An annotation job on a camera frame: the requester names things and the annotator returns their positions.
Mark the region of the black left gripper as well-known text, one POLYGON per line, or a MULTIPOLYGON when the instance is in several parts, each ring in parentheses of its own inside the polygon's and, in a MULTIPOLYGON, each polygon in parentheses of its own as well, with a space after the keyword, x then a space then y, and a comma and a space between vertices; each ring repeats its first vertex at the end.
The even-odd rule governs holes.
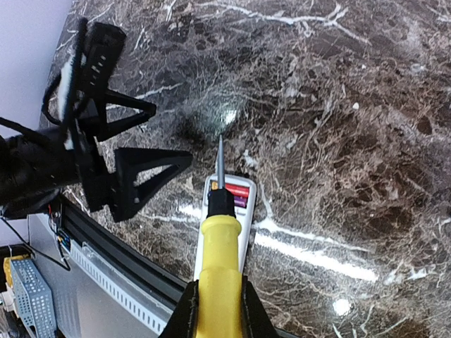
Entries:
POLYGON ((111 209, 115 222, 129 220, 173 178, 192 164, 188 151, 119 148, 114 151, 116 172, 110 173, 96 141, 106 141, 156 115, 156 105, 144 99, 105 89, 74 102, 66 118, 71 133, 75 167, 91 211, 111 209), (108 117, 107 106, 122 115, 108 117))

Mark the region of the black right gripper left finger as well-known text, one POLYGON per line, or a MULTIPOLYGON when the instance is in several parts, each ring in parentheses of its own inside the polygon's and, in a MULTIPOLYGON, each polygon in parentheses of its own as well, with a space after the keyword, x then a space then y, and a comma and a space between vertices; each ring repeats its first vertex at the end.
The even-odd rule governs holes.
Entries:
POLYGON ((197 329, 199 281, 190 282, 159 338, 193 338, 197 329))

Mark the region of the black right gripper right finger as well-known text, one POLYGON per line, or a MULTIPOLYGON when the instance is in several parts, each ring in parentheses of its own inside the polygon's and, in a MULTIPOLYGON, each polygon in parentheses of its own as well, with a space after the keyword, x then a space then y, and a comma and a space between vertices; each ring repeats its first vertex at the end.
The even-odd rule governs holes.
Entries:
POLYGON ((244 337, 279 337, 253 284, 245 275, 242 276, 241 311, 244 337))

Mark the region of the yellow handle screwdriver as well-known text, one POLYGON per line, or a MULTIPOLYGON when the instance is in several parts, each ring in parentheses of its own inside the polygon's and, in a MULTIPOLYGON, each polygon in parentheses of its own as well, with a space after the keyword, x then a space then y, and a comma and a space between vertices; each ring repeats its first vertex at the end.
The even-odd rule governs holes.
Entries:
POLYGON ((204 243, 196 336, 241 337, 238 237, 242 227, 235 217, 233 195, 226 189, 222 137, 218 145, 217 182, 218 188, 208 194, 208 213, 201 227, 204 243))

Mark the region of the grey remote control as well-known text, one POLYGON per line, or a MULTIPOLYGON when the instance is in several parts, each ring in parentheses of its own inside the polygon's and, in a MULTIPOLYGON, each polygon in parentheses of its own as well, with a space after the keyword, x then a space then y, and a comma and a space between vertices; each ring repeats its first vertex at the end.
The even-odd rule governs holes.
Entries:
MULTIPOLYGON (((202 223, 206 220, 208 214, 208 205, 209 205, 208 197, 211 191, 211 183, 210 183, 211 180, 217 181, 217 174, 208 176, 205 179, 204 183, 204 192, 202 199, 202 216, 198 231, 197 252, 194 263, 193 280, 198 280, 200 272, 202 271, 204 235, 202 234, 201 226, 202 223)), ((239 257, 239 270, 241 273, 243 273, 247 255, 247 247, 249 244, 249 235, 252 226, 252 219, 254 215, 254 207, 257 199, 257 186, 250 179, 229 174, 225 175, 225 183, 249 187, 249 196, 247 197, 248 198, 247 207, 239 208, 236 207, 234 204, 236 219, 240 222, 242 226, 241 233, 238 237, 238 257, 239 257)))

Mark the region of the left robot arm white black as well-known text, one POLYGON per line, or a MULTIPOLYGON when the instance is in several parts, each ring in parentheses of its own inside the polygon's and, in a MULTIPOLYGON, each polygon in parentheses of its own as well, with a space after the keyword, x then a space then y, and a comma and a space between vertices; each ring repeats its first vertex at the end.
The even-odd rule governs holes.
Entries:
POLYGON ((173 178, 189 168, 188 151, 118 148, 115 172, 97 149, 105 141, 147 122, 156 105, 106 90, 82 101, 72 129, 72 149, 60 139, 58 127, 1 141, 1 215, 25 218, 45 211, 68 185, 80 183, 88 208, 108 206, 115 222, 133 218, 173 178))

